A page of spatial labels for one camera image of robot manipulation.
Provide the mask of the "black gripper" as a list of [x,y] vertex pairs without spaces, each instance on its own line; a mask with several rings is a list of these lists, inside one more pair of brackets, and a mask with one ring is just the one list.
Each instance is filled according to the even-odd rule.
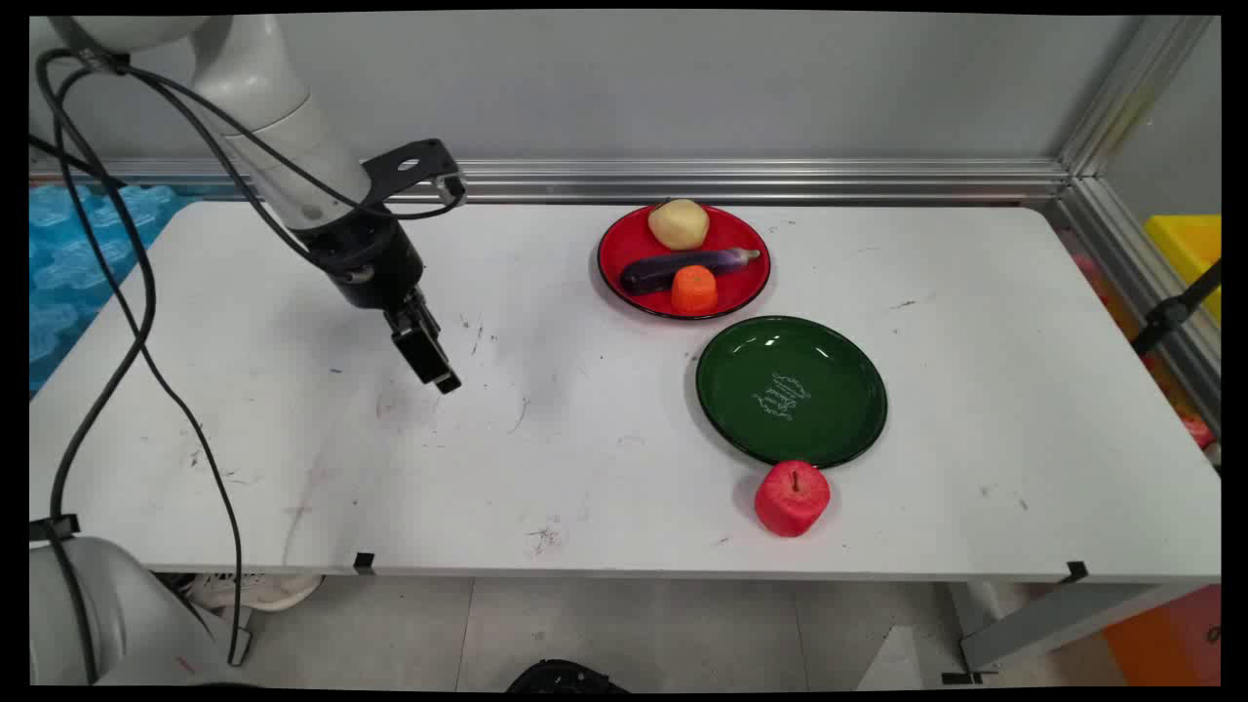
[[331,284],[358,309],[384,312],[391,339],[423,385],[441,393],[462,386],[441,345],[441,325],[419,291],[423,261],[396,219],[349,214],[317,229],[295,232]]

